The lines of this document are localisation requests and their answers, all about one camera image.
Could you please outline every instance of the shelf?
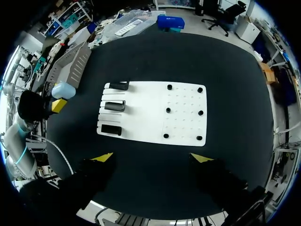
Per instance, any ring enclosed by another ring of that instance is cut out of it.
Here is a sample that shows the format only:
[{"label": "shelf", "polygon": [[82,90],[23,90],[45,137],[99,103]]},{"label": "shelf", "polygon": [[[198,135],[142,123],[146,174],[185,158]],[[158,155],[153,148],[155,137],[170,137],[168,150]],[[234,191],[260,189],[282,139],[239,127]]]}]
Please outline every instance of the shelf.
[{"label": "shelf", "polygon": [[158,5],[158,8],[187,8],[187,9],[195,9],[190,6],[175,6],[175,5]]},{"label": "shelf", "polygon": [[84,18],[86,16],[86,14],[82,15],[81,17],[79,17],[79,20]]},{"label": "shelf", "polygon": [[53,24],[55,23],[55,22],[57,22],[58,20],[59,20],[59,18],[61,18],[69,9],[71,9],[74,5],[78,5],[79,6],[79,9],[77,9],[75,12],[77,12],[77,11],[79,11],[81,8],[81,5],[80,5],[80,3],[77,1],[77,2],[74,2],[72,5],[70,5],[58,18],[56,18],[53,22],[52,22],[52,24],[47,28],[47,30],[43,33],[44,35],[46,35],[47,34],[47,32],[48,32],[48,30],[53,26]]}]

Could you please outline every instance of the floor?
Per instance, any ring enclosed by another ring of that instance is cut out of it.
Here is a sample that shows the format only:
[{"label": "floor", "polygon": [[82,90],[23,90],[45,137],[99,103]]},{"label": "floor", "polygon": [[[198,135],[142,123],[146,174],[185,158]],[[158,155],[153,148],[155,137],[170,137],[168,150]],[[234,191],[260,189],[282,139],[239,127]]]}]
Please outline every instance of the floor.
[{"label": "floor", "polygon": [[175,8],[166,8],[166,15],[168,16],[178,16],[182,17],[185,21],[185,28],[181,31],[182,33],[190,34],[200,34],[216,39],[220,39],[241,47],[242,49],[248,51],[253,55],[252,46],[241,40],[235,33],[230,32],[229,36],[225,36],[225,31],[221,27],[214,27],[212,30],[208,30],[208,27],[211,26],[211,22],[201,22],[202,19],[212,19],[209,16],[196,16],[193,10],[184,10],[184,9],[175,9]]},{"label": "floor", "polygon": [[[220,40],[229,42],[233,45],[236,45],[236,46],[248,51],[250,54],[253,55],[252,46],[249,43],[241,40],[236,34],[230,32],[229,36],[226,37],[224,30],[220,27],[214,27],[211,31],[208,30],[208,27],[210,26],[210,22],[203,23],[203,22],[201,22],[201,19],[202,18],[211,19],[209,16],[202,16],[202,17],[196,16],[194,14],[194,11],[192,11],[192,10],[183,10],[183,9],[174,9],[174,8],[166,8],[164,10],[166,11],[166,14],[169,16],[179,16],[184,19],[185,28],[181,32],[204,35],[204,36],[220,39]],[[96,213],[101,209],[103,209],[103,206],[92,201],[86,207],[85,210],[80,210],[77,213],[77,215],[88,221],[94,222],[94,217],[95,217]],[[101,216],[99,217],[99,220],[105,218],[107,220],[110,220],[111,222],[114,222],[118,217],[119,217],[119,214],[116,213],[116,211],[108,209],[101,214]],[[210,217],[214,223],[211,222],[211,219],[209,219],[209,222],[215,226],[222,225],[222,223],[224,222],[224,218],[225,218],[223,213],[215,214]],[[148,226],[169,226],[169,225],[174,225],[174,224],[175,224],[174,220],[151,220],[149,222]],[[186,224],[185,220],[177,222],[177,225],[184,225],[184,224]],[[192,224],[194,226],[199,226],[199,222],[197,221],[197,219],[195,219],[192,222]]]}]

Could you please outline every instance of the black table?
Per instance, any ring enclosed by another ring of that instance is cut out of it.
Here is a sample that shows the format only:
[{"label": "black table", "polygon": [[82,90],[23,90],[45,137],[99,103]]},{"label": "black table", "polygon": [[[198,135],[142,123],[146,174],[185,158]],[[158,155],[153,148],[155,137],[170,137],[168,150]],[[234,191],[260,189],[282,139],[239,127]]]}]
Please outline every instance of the black table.
[{"label": "black table", "polygon": [[[205,146],[159,145],[98,135],[105,83],[126,80],[205,85]],[[248,181],[250,190],[265,186],[271,169],[273,117],[261,69],[245,50],[200,35],[137,35],[93,50],[76,96],[49,118],[47,132],[74,169],[84,158],[114,152],[116,172],[106,191],[93,200],[147,218],[188,219],[221,211],[196,188],[189,173],[189,153],[223,159],[229,170]],[[48,156],[59,177],[70,175],[51,145]]]}]

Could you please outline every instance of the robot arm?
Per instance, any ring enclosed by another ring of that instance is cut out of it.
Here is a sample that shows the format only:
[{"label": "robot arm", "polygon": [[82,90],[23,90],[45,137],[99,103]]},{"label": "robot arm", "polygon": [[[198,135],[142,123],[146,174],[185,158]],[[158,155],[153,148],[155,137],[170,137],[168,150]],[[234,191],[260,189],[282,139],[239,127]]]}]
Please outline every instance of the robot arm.
[{"label": "robot arm", "polygon": [[190,154],[190,167],[201,191],[208,193],[228,213],[222,226],[263,225],[265,207],[273,193],[263,187],[247,190],[247,182],[226,170],[221,160],[199,162]]}]

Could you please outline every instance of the blue box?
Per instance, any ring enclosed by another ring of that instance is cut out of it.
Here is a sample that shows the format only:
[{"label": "blue box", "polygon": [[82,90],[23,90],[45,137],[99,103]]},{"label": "blue box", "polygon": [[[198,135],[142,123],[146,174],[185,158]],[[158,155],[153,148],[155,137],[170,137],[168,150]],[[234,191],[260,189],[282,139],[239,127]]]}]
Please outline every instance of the blue box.
[{"label": "blue box", "polygon": [[184,29],[185,26],[184,20],[181,17],[175,17],[175,16],[159,15],[157,22],[159,28]]}]

